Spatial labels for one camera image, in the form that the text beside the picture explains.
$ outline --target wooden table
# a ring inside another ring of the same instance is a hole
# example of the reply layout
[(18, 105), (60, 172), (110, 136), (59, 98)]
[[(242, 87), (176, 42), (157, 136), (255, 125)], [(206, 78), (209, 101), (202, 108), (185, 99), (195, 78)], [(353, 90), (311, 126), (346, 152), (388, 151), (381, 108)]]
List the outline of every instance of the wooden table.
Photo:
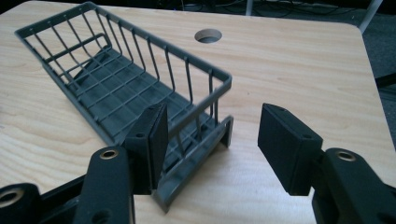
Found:
[[(13, 34), (72, 5), (32, 1), (0, 16), (0, 187), (46, 192), (86, 172), (105, 143)], [(324, 139), (361, 154), (396, 186), (396, 154), (358, 28), (314, 21), (106, 7), (233, 75), (220, 117), (234, 116), (218, 146), (164, 214), (135, 196), (138, 223), (312, 223), (310, 197), (290, 197), (257, 147), (262, 103), (280, 105)], [(222, 39), (202, 44), (197, 31)]]

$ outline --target table surface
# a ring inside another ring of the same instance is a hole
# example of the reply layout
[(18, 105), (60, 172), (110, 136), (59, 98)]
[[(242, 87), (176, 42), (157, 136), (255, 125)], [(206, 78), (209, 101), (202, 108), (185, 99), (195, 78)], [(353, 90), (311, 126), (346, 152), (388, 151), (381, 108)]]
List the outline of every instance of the table surface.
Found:
[[(73, 5), (32, 1), (0, 15), (0, 187), (41, 192), (86, 172), (105, 146), (14, 31)], [(287, 108), (324, 139), (365, 158), (396, 186), (396, 154), (358, 28), (315, 21), (106, 7), (233, 75), (219, 116), (234, 117), (218, 146), (168, 214), (135, 196), (138, 223), (313, 223), (311, 197), (290, 197), (257, 147), (262, 103)], [(202, 44), (196, 32), (222, 39)]]

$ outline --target plastic basket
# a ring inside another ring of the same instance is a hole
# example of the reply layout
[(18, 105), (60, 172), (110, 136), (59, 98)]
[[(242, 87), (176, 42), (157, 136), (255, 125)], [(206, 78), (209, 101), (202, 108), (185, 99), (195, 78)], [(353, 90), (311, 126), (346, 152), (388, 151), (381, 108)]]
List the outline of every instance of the plastic basket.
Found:
[(110, 146), (146, 107), (167, 104), (169, 145), (153, 194), (164, 211), (216, 144), (230, 144), (233, 118), (218, 121), (218, 100), (231, 76), (101, 7), (88, 2), (16, 35)]

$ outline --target floor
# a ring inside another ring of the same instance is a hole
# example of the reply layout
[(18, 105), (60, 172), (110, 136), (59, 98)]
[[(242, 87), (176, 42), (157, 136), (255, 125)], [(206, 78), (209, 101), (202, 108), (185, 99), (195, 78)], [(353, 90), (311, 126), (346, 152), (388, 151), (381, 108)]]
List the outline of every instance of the floor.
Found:
[[(228, 1), (229, 4), (207, 7), (203, 4), (185, 4), (175, 7), (177, 10), (210, 11), (216, 13), (244, 15), (246, 1)], [(288, 1), (255, 1), (253, 16), (278, 17), (309, 21), (335, 21), (359, 26), (366, 10), (363, 8), (344, 8), (323, 4), (306, 4)], [(396, 15), (375, 14), (363, 34), (370, 64), (375, 77), (396, 72)], [(388, 121), (393, 145), (396, 146), (396, 85), (385, 91), (394, 92), (389, 99), (380, 92), (385, 115)]]

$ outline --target gray wire basket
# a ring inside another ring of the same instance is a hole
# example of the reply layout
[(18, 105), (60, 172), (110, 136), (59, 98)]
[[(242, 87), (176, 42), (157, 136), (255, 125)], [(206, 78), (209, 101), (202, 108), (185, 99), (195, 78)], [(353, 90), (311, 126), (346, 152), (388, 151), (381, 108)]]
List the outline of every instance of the gray wire basket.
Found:
[(110, 146), (143, 110), (167, 104), (169, 144), (154, 199), (168, 211), (233, 118), (218, 121), (232, 78), (188, 52), (85, 3), (16, 31), (81, 115)]

